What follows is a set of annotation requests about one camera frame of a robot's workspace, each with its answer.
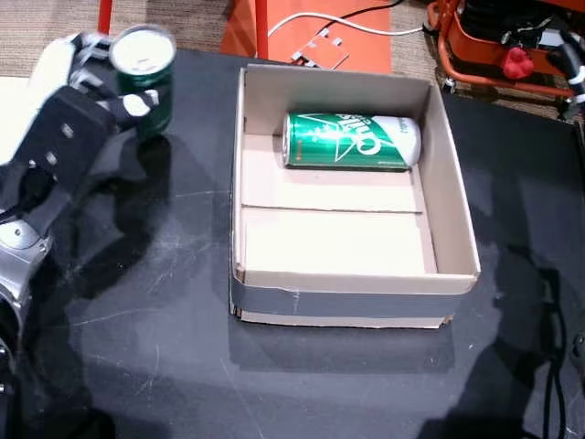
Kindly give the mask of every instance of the orange metal frame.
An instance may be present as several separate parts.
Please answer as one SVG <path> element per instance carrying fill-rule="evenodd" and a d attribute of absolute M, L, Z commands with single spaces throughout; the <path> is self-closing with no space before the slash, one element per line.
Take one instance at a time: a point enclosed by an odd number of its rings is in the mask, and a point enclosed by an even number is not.
<path fill-rule="evenodd" d="M 503 87 L 521 91 L 546 94 L 568 98 L 573 95 L 571 90 L 559 89 L 544 85 L 530 84 L 520 81 L 496 80 L 479 75 L 468 75 L 456 70 L 451 63 L 447 43 L 452 53 L 463 61 L 478 64 L 501 66 L 508 49 L 498 43 L 474 38 L 465 33 L 457 16 L 457 6 L 460 0 L 437 0 L 427 7 L 429 24 L 432 29 L 439 31 L 439 58 L 447 75 L 460 82 Z M 535 71 L 550 75 L 561 75 L 561 72 L 551 66 L 546 59 L 546 51 L 529 49 L 527 51 L 535 64 Z"/>

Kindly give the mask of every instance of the can lid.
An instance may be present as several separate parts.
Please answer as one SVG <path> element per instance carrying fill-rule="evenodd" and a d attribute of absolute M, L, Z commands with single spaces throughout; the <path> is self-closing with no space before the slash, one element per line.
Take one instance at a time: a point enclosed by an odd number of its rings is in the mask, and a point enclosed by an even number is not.
<path fill-rule="evenodd" d="M 175 59 L 176 44 L 165 29 L 140 25 L 124 30 L 110 49 L 110 61 L 118 71 L 148 75 L 168 67 Z"/>

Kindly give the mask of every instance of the soda can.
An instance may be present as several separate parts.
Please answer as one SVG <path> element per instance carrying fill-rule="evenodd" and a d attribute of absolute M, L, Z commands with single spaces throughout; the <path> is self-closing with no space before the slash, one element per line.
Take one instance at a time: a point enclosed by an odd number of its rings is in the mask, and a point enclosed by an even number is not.
<path fill-rule="evenodd" d="M 419 156 L 420 129 L 410 118 L 322 112 L 284 118 L 285 166 L 406 170 Z"/>
<path fill-rule="evenodd" d="M 124 30 L 110 48 L 110 61 L 117 71 L 124 94 L 164 88 L 160 104 L 137 126 L 141 139 L 161 133 L 173 115 L 173 62 L 176 43 L 173 36 L 155 25 Z"/>

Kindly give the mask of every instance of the black cable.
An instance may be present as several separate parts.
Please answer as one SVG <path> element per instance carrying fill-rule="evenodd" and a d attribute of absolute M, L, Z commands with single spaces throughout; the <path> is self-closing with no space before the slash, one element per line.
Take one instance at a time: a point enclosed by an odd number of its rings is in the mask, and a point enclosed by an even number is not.
<path fill-rule="evenodd" d="M 340 18 L 346 20 L 348 18 L 351 18 L 352 16 L 359 16 L 360 14 L 365 14 L 366 12 L 378 11 L 380 9 L 390 9 L 391 7 L 398 6 L 399 4 L 401 4 L 403 2 L 404 2 L 404 0 L 396 0 L 394 3 L 390 3 L 389 5 L 372 6 L 372 7 L 366 8 L 366 9 L 359 9 L 357 11 L 350 12 L 349 14 L 345 14 L 344 16 L 340 16 Z M 325 26 L 321 27 L 319 29 L 319 31 L 316 33 L 316 35 L 319 35 L 321 32 L 323 32 L 324 29 L 331 27 L 335 23 L 337 23 L 335 20 L 331 20 Z"/>

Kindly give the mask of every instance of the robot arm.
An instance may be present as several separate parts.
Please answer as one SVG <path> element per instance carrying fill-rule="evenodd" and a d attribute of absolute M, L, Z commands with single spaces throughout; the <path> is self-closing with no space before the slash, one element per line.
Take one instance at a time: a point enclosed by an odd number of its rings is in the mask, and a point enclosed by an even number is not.
<path fill-rule="evenodd" d="M 78 191 L 108 140 L 137 125 L 164 89 L 118 96 L 84 68 L 107 59 L 110 41 L 78 34 L 51 42 L 2 145 L 0 174 L 0 352 L 14 352 L 29 303 L 28 283 L 48 254 L 52 224 Z"/>

